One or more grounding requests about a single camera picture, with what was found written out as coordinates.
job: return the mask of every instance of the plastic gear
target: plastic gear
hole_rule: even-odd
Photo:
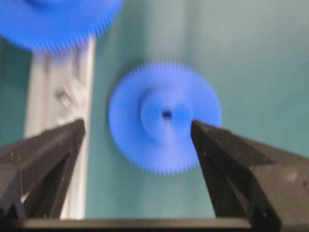
[[[61,52],[105,33],[123,0],[1,0],[0,34],[34,52]]]
[[[190,136],[193,119],[221,125],[211,85],[173,62],[144,64],[126,74],[111,95],[108,114],[123,155],[157,174],[177,174],[198,164]]]

